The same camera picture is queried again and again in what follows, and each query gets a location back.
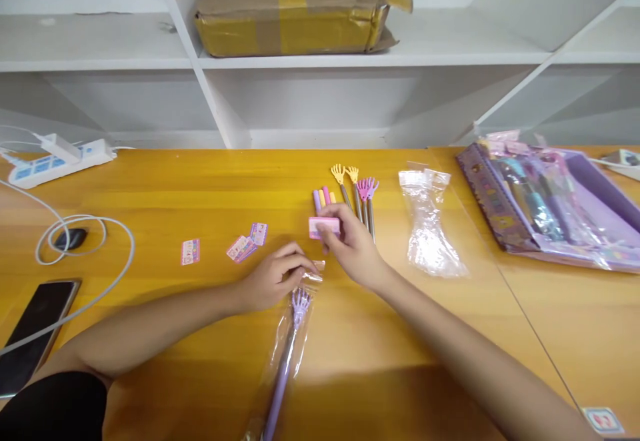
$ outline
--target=toy package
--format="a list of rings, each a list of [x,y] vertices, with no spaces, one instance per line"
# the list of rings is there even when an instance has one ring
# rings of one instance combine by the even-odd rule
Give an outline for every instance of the toy package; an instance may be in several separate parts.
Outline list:
[[[494,235],[515,254],[640,271],[640,211],[580,152],[487,135],[458,156]]]

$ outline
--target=plastic bag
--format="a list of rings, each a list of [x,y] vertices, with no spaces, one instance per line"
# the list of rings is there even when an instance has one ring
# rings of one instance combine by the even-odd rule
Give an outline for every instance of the plastic bag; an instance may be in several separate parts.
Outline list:
[[[450,178],[447,173],[431,169],[399,173],[402,194],[413,217],[407,258],[431,276],[443,278],[468,275],[467,267],[445,238],[437,208]]]
[[[318,270],[324,261],[313,262]],[[287,386],[298,375],[307,342],[307,326],[322,276],[306,272],[289,297],[275,333],[275,343],[263,371],[258,398],[254,402],[242,441],[272,441]]]
[[[620,241],[582,205],[563,153],[549,148],[541,137],[541,146],[532,147],[505,133],[487,135],[479,143],[531,228],[549,246],[578,247],[595,266],[610,270],[605,251]]]

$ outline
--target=white power strip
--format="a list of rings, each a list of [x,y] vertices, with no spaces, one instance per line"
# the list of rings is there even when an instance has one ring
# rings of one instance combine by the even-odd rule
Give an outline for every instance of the white power strip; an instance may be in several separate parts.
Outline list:
[[[602,158],[607,168],[626,177],[640,181],[640,156],[629,150],[614,151]]]
[[[9,182],[22,189],[30,189],[83,169],[108,163],[117,157],[107,141],[99,139],[77,147],[81,158],[78,163],[67,163],[63,159],[49,155],[15,167],[9,175]]]

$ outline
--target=smartphone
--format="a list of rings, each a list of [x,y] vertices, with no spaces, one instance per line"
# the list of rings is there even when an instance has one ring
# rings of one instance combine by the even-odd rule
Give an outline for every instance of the smartphone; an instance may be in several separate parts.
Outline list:
[[[80,287],[79,279],[40,284],[27,305],[6,346],[20,341],[67,316]],[[46,361],[58,329],[0,356],[0,398],[10,398],[31,379]]]

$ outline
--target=hand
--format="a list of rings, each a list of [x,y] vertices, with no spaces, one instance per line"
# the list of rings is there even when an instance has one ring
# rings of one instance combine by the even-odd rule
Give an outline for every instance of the hand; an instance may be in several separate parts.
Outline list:
[[[328,226],[318,223],[325,254],[332,251],[349,278],[376,291],[393,270],[378,253],[367,227],[343,203],[325,206],[319,216],[340,218],[342,222],[342,239],[338,239]]]
[[[271,308],[300,284],[305,270],[318,273],[296,242],[272,252],[249,276],[235,283],[240,311]]]

